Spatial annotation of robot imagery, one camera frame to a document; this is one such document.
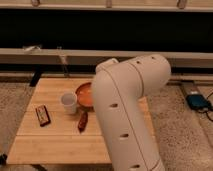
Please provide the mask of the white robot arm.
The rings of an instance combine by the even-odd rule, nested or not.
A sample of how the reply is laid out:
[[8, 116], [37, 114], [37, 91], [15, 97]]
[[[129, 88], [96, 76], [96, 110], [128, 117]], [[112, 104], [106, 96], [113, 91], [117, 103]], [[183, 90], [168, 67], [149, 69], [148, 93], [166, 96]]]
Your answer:
[[157, 54], [112, 58], [96, 67], [93, 106], [114, 171], [165, 171], [139, 99], [165, 86], [170, 76], [169, 62]]

